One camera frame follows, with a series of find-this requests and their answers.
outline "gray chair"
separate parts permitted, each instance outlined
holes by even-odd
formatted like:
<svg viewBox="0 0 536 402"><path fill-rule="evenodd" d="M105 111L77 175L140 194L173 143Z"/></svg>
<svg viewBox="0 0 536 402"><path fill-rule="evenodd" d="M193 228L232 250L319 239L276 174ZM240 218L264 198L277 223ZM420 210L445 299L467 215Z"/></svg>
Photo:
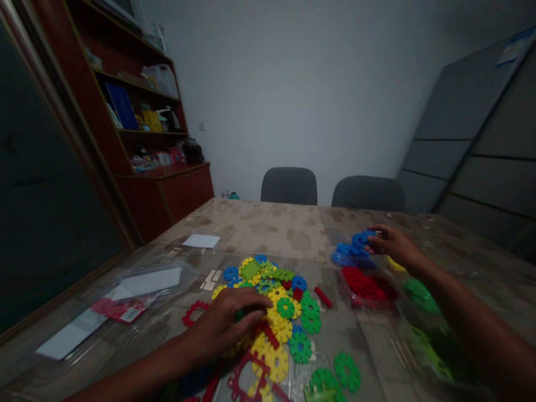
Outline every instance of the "gray chair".
<svg viewBox="0 0 536 402"><path fill-rule="evenodd" d="M272 167L262 180L261 201L317 205L317 178L304 167Z"/></svg>
<svg viewBox="0 0 536 402"><path fill-rule="evenodd" d="M332 207L403 211L402 186L393 179L350 176L337 183Z"/></svg>

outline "table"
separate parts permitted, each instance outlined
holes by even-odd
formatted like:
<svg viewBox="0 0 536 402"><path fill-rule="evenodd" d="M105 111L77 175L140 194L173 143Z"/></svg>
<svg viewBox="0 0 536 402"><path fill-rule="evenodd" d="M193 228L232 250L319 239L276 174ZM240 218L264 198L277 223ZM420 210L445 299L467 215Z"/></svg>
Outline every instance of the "table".
<svg viewBox="0 0 536 402"><path fill-rule="evenodd" d="M525 338L536 342L534 266L441 216L214 198L3 345L0 395L6 400L10 396L13 400L60 400L128 365L185 331L180 318L188 308L196 300L211 300L212 292L202 289L213 286L205 282L207 275L262 253L281 268L303 276L311 288L320 286L333 301L333 309L321 312L322 331L311 338L315 350L326 355L330 365L341 351L354 358L362 377L362 388L354 398L474 400L430 382L412 369L396 346L400 341L399 316L352 310L341 298L331 250L372 223L385 223L410 234L427 255L458 276ZM183 247L181 244L192 233L221 236L221 240L214 250ZM186 260L199 270L200 278L188 292L158 309L145 311L129 326L108 320L63 361L33 353L87 308L92 297L105 289L118 272L163 258ZM219 284L224 284L222 277Z"/></svg>

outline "white wall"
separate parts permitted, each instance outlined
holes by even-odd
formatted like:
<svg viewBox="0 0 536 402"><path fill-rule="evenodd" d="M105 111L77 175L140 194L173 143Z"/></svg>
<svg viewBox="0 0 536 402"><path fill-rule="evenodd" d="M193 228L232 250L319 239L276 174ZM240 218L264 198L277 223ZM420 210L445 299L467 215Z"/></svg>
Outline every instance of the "white wall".
<svg viewBox="0 0 536 402"><path fill-rule="evenodd" d="M524 0L141 3L216 196L258 200L269 168L302 166L319 205L346 176L394 178L441 68L536 23Z"/></svg>

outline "bookshelf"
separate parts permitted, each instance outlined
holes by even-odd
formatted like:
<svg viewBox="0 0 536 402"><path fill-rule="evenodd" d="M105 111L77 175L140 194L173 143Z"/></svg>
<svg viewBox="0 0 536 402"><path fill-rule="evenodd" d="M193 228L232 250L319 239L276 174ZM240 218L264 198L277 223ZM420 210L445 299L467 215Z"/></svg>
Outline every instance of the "bookshelf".
<svg viewBox="0 0 536 402"><path fill-rule="evenodd" d="M140 145L166 149L188 136L173 61L90 0L63 0L54 7L49 0L35 0L33 6L91 129L100 161L111 173L143 243L153 240L214 196L208 162L144 173L136 172L130 162ZM102 60L102 69L90 63L85 47ZM145 84L142 67L157 64L173 71L178 98ZM107 82L125 89L139 116L141 104L153 111L170 107L181 132L117 128L106 105Z"/></svg>

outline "hand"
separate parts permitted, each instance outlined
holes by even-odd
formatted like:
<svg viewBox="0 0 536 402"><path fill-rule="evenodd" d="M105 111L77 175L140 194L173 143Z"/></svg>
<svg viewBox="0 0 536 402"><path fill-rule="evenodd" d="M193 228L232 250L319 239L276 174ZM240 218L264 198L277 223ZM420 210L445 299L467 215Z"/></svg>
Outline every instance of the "hand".
<svg viewBox="0 0 536 402"><path fill-rule="evenodd" d="M254 288L223 289L210 307L180 337L177 361L189 361L195 370L234 346L266 314L272 302ZM238 310L249 312L235 323Z"/></svg>
<svg viewBox="0 0 536 402"><path fill-rule="evenodd" d="M435 265L403 231L383 224L372 225L367 229L382 232L381 237L368 237L370 244L365 246L365 250L370 254L387 254L412 275Z"/></svg>

